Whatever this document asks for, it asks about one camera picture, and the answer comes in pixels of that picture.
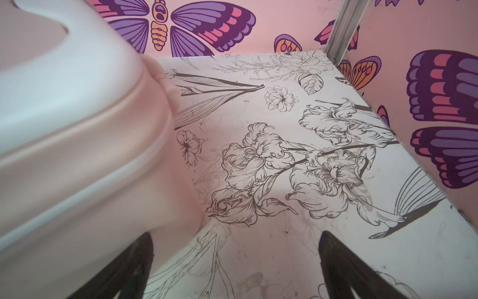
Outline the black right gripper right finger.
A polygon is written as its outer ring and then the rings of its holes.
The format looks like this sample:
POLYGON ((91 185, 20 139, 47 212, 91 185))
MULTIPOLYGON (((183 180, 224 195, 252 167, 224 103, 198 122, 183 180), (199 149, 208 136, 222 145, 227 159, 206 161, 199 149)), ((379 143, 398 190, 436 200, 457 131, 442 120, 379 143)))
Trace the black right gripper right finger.
POLYGON ((329 298, 405 298, 331 232, 322 233, 318 252, 329 298))

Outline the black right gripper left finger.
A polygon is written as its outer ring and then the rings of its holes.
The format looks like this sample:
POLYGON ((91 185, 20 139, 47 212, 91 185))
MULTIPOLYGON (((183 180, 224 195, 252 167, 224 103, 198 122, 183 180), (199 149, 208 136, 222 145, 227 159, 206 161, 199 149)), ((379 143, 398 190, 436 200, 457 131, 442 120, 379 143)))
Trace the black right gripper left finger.
POLYGON ((68 299, 141 299, 153 259, 153 240, 146 232, 68 299))

